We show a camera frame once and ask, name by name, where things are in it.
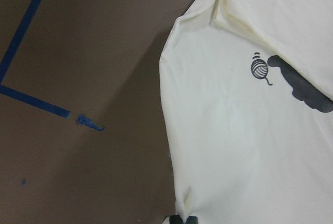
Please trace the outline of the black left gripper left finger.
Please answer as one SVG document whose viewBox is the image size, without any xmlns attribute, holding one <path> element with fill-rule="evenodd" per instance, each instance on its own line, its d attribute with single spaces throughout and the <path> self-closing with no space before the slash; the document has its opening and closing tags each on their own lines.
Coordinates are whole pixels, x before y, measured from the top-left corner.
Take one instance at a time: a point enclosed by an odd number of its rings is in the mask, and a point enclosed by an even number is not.
<svg viewBox="0 0 333 224">
<path fill-rule="evenodd" d="M 163 224 L 183 224 L 183 220 L 180 215 L 166 216 Z"/>
</svg>

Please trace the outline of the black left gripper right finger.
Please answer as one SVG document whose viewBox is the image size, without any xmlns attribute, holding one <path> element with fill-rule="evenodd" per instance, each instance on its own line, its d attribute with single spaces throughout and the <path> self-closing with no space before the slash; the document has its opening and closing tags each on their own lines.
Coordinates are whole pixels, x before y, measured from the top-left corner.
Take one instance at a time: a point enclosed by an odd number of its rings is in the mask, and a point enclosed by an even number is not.
<svg viewBox="0 0 333 224">
<path fill-rule="evenodd" d="M 185 222 L 185 224 L 198 224 L 198 223 L 199 223 L 198 217 L 196 216 L 189 216 Z"/>
</svg>

